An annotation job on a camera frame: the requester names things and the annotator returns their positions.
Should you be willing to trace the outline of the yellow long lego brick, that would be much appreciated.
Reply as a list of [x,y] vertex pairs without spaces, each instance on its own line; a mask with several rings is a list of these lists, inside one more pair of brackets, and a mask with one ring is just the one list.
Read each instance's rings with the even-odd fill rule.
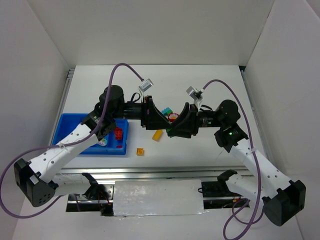
[[163,130],[162,129],[158,129],[158,130],[156,130],[156,132],[152,136],[152,139],[154,141],[158,142],[161,139],[162,135],[163,135]]

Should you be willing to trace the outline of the teal and green lego stack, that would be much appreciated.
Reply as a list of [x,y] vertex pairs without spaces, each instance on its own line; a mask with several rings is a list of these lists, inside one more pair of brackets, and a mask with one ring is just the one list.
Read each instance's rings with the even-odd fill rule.
[[164,110],[161,111],[161,113],[162,113],[165,117],[168,117],[170,114],[173,113],[173,111],[172,111],[169,107],[166,107]]

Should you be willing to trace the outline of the red flower print lego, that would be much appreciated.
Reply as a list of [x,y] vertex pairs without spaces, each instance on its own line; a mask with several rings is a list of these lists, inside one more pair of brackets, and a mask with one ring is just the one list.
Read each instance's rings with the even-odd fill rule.
[[170,113],[168,115],[168,120],[170,123],[173,123],[179,117],[178,113]]

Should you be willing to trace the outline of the small orange lego plate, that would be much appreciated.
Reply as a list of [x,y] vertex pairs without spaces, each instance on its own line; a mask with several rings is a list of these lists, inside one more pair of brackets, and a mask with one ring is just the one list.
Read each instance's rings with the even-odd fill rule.
[[143,156],[144,155],[144,149],[143,148],[137,148],[136,149],[136,155],[137,156]]

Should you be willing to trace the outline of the red square lego brick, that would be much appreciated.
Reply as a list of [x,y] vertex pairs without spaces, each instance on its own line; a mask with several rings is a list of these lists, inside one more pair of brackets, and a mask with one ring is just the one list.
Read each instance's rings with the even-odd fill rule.
[[116,128],[113,130],[113,132],[114,132],[114,137],[115,137],[116,140],[119,140],[119,141],[120,141],[120,140],[123,139],[124,133],[123,133],[123,129],[122,129],[122,128],[116,127]]

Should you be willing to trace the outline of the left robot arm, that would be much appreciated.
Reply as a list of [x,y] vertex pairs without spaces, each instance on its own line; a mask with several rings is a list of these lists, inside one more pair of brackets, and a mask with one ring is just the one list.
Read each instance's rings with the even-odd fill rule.
[[151,96],[141,103],[125,102],[123,89],[108,86],[99,96],[94,110],[88,113],[65,138],[29,161],[20,157],[14,163],[17,186],[33,207],[48,202],[62,185],[55,175],[87,148],[97,144],[117,127],[116,119],[140,120],[146,130],[165,130],[171,127],[167,118],[155,107]]

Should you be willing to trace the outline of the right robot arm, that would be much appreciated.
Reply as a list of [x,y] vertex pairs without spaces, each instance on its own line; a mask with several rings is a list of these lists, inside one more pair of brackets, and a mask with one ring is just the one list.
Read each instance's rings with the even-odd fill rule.
[[217,144],[261,180],[261,191],[234,170],[222,176],[224,185],[230,192],[258,200],[266,217],[280,227],[304,209],[306,186],[301,180],[293,181],[283,174],[253,146],[248,134],[237,124],[240,117],[238,105],[230,99],[224,100],[216,110],[198,110],[195,104],[186,103],[180,115],[169,116],[171,129],[167,134],[191,138],[199,128],[218,128],[214,134]]

